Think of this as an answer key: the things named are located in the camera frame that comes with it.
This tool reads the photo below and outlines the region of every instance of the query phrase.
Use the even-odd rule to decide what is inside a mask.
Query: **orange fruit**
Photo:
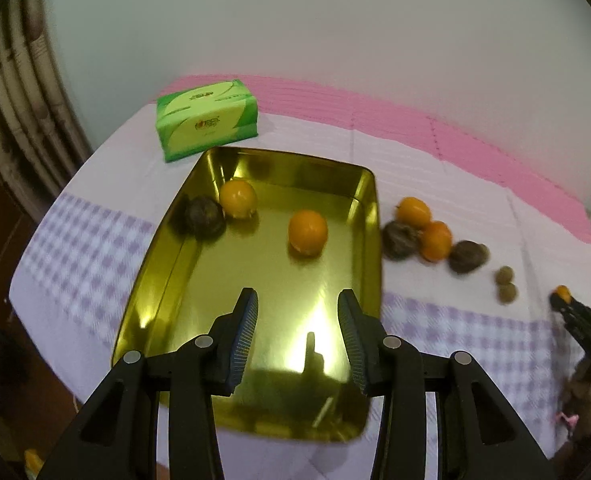
[[[444,260],[451,252],[453,235],[444,222],[431,222],[420,237],[419,253],[429,262]]]
[[[556,294],[558,296],[560,296],[562,298],[562,300],[564,301],[564,303],[571,304],[571,291],[569,290],[569,287],[568,286],[566,286],[566,285],[559,285],[555,289],[555,292],[556,292]]]
[[[289,221],[289,243],[304,256],[317,256],[329,237],[327,221],[317,211],[301,209]]]
[[[431,209],[419,198],[408,196],[398,204],[395,219],[415,229],[424,229],[431,222]]]
[[[220,188],[220,205],[233,218],[249,218],[258,208],[258,196],[245,180],[234,178]]]

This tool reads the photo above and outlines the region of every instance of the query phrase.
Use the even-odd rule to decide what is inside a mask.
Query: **metal tray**
[[[227,221],[213,242],[187,234],[188,198],[218,198],[237,177],[258,195],[253,221]],[[327,220],[316,259],[290,251],[287,227],[301,208]],[[233,396],[213,397],[216,423],[282,438],[344,441],[364,430],[368,401],[350,377],[338,324],[338,294],[353,288],[380,314],[381,242],[371,171],[295,153],[217,147],[204,152],[162,219],[133,286],[113,362],[128,350],[172,352],[230,312],[244,286],[259,317]]]

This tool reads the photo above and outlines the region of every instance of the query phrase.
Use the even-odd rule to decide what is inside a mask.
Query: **tablecloth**
[[[189,76],[162,93],[240,77],[258,97],[259,136],[239,145],[343,160],[376,176],[384,224],[419,196],[454,238],[485,243],[491,260],[468,276],[443,262],[383,263],[382,320],[420,351],[465,349],[482,364],[547,455],[563,431],[553,416],[563,378],[581,357],[550,312],[564,283],[591,306],[591,226],[581,204],[496,148],[420,111],[360,94],[259,76]],[[133,281],[155,229],[198,155],[166,164],[145,105],[86,162],[56,200],[13,276],[10,299],[39,351],[80,399],[110,368]],[[493,271],[515,270],[519,296],[495,299]],[[381,401],[345,444],[271,440],[218,430],[229,479],[367,478]],[[427,478],[436,475],[435,404],[427,399]],[[168,463],[168,413],[158,457]]]

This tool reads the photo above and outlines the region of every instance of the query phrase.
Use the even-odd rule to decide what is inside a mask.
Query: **green tissue pack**
[[[155,127],[171,162],[258,135],[258,101],[242,81],[223,81],[158,99]]]

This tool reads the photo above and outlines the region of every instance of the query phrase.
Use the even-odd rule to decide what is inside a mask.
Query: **white wall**
[[[46,1],[93,146],[177,76],[285,76],[459,124],[591,207],[585,0]]]

